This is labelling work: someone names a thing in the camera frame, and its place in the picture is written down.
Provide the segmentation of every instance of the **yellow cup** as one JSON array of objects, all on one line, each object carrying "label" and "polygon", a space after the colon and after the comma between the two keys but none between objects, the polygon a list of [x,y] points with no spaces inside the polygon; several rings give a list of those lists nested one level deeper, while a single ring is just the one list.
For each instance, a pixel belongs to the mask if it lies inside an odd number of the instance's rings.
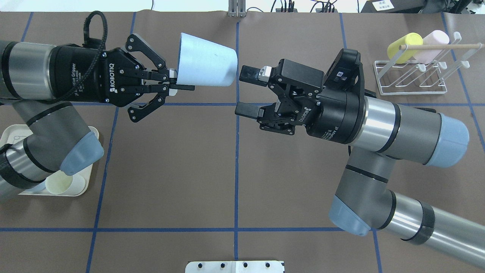
[{"label": "yellow cup", "polygon": [[[423,45],[423,38],[421,35],[411,32],[409,34],[404,35],[403,37],[399,38],[397,41],[393,42],[388,46],[388,57],[389,60],[393,58],[393,56],[399,51],[400,45],[416,45],[421,46]],[[407,50],[404,54],[397,59],[396,64],[403,64],[407,60],[409,60],[417,50]]]}]

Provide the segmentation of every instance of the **white tray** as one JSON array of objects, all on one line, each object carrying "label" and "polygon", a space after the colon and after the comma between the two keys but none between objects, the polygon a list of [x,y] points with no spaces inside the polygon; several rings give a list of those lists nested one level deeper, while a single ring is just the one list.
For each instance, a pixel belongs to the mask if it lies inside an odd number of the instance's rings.
[{"label": "white tray", "polygon": [[[89,126],[89,129],[94,132],[96,135],[96,138],[99,139],[99,132],[98,130],[93,127]],[[26,124],[14,124],[9,126],[5,131],[3,131],[3,134],[1,135],[0,138],[0,147],[9,143],[9,144],[15,144],[24,138],[32,135],[32,131],[29,129],[29,127]],[[65,194],[51,194],[46,190],[46,186],[44,185],[44,182],[40,183],[38,186],[35,186],[31,189],[27,189],[19,194],[22,195],[46,195],[46,196],[69,196],[69,197],[74,197],[74,196],[80,196],[83,194],[87,189],[89,185],[89,178],[91,177],[91,170],[93,169],[93,164],[89,165],[88,167],[84,168],[77,174],[82,176],[84,180],[86,181],[86,185],[84,186],[84,189],[76,195],[65,195]]]}]

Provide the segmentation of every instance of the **black band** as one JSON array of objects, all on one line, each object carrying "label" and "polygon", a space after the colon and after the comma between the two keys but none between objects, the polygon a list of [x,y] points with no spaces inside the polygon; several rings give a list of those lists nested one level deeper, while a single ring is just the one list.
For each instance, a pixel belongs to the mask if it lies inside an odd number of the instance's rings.
[{"label": "black band", "polygon": [[421,226],[418,232],[409,239],[401,239],[403,241],[408,241],[414,245],[424,244],[433,235],[435,230],[435,211],[433,207],[427,203],[423,203],[417,200],[423,209],[423,219],[421,221]]},{"label": "black band", "polygon": [[3,81],[5,82],[5,86],[7,86],[7,89],[10,91],[10,94],[12,96],[16,97],[17,99],[21,99],[21,97],[17,94],[17,92],[14,89],[14,86],[12,85],[12,80],[10,79],[10,72],[9,72],[9,62],[10,62],[10,53],[12,52],[12,48],[14,48],[14,45],[18,44],[17,42],[11,42],[8,44],[8,46],[5,48],[3,51],[3,56],[1,59],[1,72],[3,74]]},{"label": "black band", "polygon": [[35,115],[34,117],[32,117],[31,119],[29,119],[26,124],[27,126],[31,126],[34,122],[38,121],[39,119],[47,116],[48,114],[52,114],[53,112],[59,110],[59,109],[62,109],[62,108],[65,108],[65,107],[68,107],[68,106],[72,106],[72,104],[70,102],[63,102],[61,104],[57,104],[37,115]]},{"label": "black band", "polygon": [[373,174],[373,173],[368,172],[368,171],[365,171],[363,169],[356,168],[354,166],[347,165],[347,166],[345,166],[345,168],[346,169],[349,169],[351,171],[355,171],[355,172],[358,172],[360,174],[363,174],[363,175],[365,175],[367,177],[370,177],[372,179],[379,180],[379,181],[384,182],[384,183],[387,183],[388,182],[388,179],[386,179],[386,178],[384,178],[382,176],[379,176],[377,174]]},{"label": "black band", "polygon": [[7,153],[0,155],[0,176],[7,181],[8,184],[21,189],[30,189],[37,186],[42,181],[33,181],[17,173],[7,159]]},{"label": "black band", "polygon": [[396,139],[397,132],[399,131],[399,126],[401,126],[401,110],[399,109],[399,106],[397,104],[393,103],[392,105],[394,106],[394,113],[395,113],[394,128],[392,129],[392,133],[389,136],[388,141],[376,153],[382,153],[392,145],[392,143]]},{"label": "black band", "polygon": [[35,157],[33,156],[33,154],[31,153],[31,151],[29,149],[29,146],[27,145],[27,139],[26,138],[23,140],[23,145],[24,145],[25,154],[32,161],[32,163],[34,165],[36,165],[39,169],[41,169],[45,172],[55,173],[55,171],[49,170],[46,167],[42,166],[42,164],[40,164],[40,162],[37,161],[37,159],[35,159]]},{"label": "black band", "polygon": [[396,212],[396,194],[392,190],[390,190],[390,192],[391,192],[391,195],[392,195],[391,212],[389,213],[389,216],[388,216],[387,220],[384,222],[384,224],[382,224],[380,227],[377,228],[379,230],[384,229],[389,225],[392,218],[394,217],[394,213]]}]

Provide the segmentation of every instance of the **blue tape line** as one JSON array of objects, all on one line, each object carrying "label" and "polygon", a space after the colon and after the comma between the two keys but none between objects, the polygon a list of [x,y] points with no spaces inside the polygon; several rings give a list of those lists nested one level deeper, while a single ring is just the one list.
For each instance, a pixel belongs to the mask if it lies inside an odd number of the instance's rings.
[{"label": "blue tape line", "polygon": [[377,268],[379,273],[382,273],[382,263],[381,263],[381,253],[379,251],[379,242],[377,241],[377,231],[372,229],[372,235],[374,236],[374,248],[375,248],[375,257],[377,258]]},{"label": "blue tape line", "polygon": [[167,106],[236,106],[234,102],[168,102]]},{"label": "blue tape line", "polygon": [[398,103],[406,106],[469,106],[468,103]]},{"label": "blue tape line", "polygon": [[21,42],[23,42],[25,40],[25,36],[27,36],[27,30],[29,30],[30,22],[32,21],[32,17],[33,17],[33,12],[31,12],[31,14],[29,16],[29,20],[27,20],[27,25],[25,26],[24,34],[22,35],[22,39],[20,39]]},{"label": "blue tape line", "polygon": [[343,231],[339,227],[240,227],[239,232],[309,232]]},{"label": "blue tape line", "polygon": [[93,232],[93,228],[69,227],[3,227],[0,232]]},{"label": "blue tape line", "polygon": [[[239,60],[239,22],[236,23],[236,55]],[[239,64],[236,70],[236,101],[239,101]],[[234,166],[234,260],[238,260],[239,227],[239,116],[236,116],[236,152]]]},{"label": "blue tape line", "polygon": [[347,48],[347,40],[345,40],[345,28],[343,26],[343,16],[342,13],[339,13],[340,16],[340,29],[342,30],[342,40],[343,40],[343,48]]},{"label": "blue tape line", "polygon": [[135,28],[136,11],[133,13],[133,18],[131,19],[131,28],[129,30],[130,34],[133,34],[133,29]]},{"label": "blue tape line", "polygon": [[108,152],[106,153],[106,163],[104,165],[104,174],[103,174],[103,180],[101,183],[101,191],[99,192],[99,199],[97,202],[97,209],[96,209],[96,218],[94,221],[94,231],[93,231],[93,237],[91,238],[91,246],[89,248],[89,256],[88,256],[88,261],[86,265],[86,273],[89,273],[91,269],[91,261],[93,259],[93,252],[94,252],[94,245],[96,242],[96,233],[97,233],[97,226],[99,223],[99,215],[101,214],[101,205],[103,203],[103,195],[104,195],[104,188],[106,185],[106,177],[108,176],[108,165],[110,162],[111,158],[111,150],[113,147],[113,136],[114,136],[114,130],[116,128],[116,121],[118,120],[118,111],[119,108],[117,107],[114,111],[114,118],[113,118],[113,126],[111,128],[111,136],[110,136],[110,143],[108,146]]},{"label": "blue tape line", "polygon": [[[445,14],[443,12],[441,13],[441,20],[443,21],[445,32],[449,36],[450,34],[448,32],[448,25],[446,24]],[[451,50],[451,53],[452,53],[453,60],[456,61],[456,56],[454,54],[454,51]],[[482,130],[480,129],[480,125],[478,124],[477,116],[475,114],[475,110],[473,110],[473,104],[471,103],[470,95],[467,90],[467,85],[465,84],[465,80],[463,80],[463,75],[461,74],[460,69],[458,69],[458,77],[460,78],[461,86],[463,87],[463,91],[465,92],[465,97],[467,98],[467,102],[470,107],[471,116],[473,117],[473,122],[475,123],[475,127],[477,128],[478,138],[480,139],[480,143],[482,144],[482,149],[485,153],[485,141],[482,135]]]},{"label": "blue tape line", "polygon": [[93,260],[94,244],[96,242],[96,230],[93,231],[93,236],[91,237],[91,246],[89,247],[88,262],[86,264],[86,273],[91,270],[91,261]]},{"label": "blue tape line", "polygon": [[207,228],[98,228],[97,232],[234,232],[234,228],[217,228],[217,227],[207,227]]},{"label": "blue tape line", "polygon": [[238,231],[234,232],[234,260],[237,261],[239,260],[239,247],[238,247],[238,242],[239,242],[239,233]]},{"label": "blue tape line", "polygon": [[0,232],[328,232],[343,231],[338,227],[114,227],[114,228],[64,228],[64,227],[3,227]]}]

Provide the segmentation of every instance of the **table surface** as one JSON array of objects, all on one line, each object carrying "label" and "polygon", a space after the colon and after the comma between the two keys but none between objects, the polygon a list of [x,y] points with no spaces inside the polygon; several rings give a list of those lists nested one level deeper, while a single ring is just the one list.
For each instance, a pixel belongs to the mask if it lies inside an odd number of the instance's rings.
[{"label": "table surface", "polygon": [[[2,40],[82,43],[87,13],[2,13]],[[169,67],[181,32],[235,48],[241,65],[282,58],[326,71],[341,48],[362,54],[366,89],[377,91],[372,64],[409,32],[460,31],[485,41],[482,15],[106,13],[107,48],[140,34]],[[101,31],[91,27],[92,36]],[[455,56],[447,56],[451,62]],[[463,121],[470,144],[447,169],[399,161],[389,189],[485,224],[485,53],[447,81],[444,95],[385,96],[433,107]],[[297,128],[294,136],[259,130],[234,115],[237,101],[270,104],[269,89],[179,91],[139,123],[125,109],[75,103],[100,132],[104,157],[79,197],[18,196],[0,204],[0,272],[184,272],[188,261],[284,260],[286,272],[482,272],[382,231],[357,237],[327,214],[348,159],[345,145]],[[0,129],[23,123],[0,107]]]}]

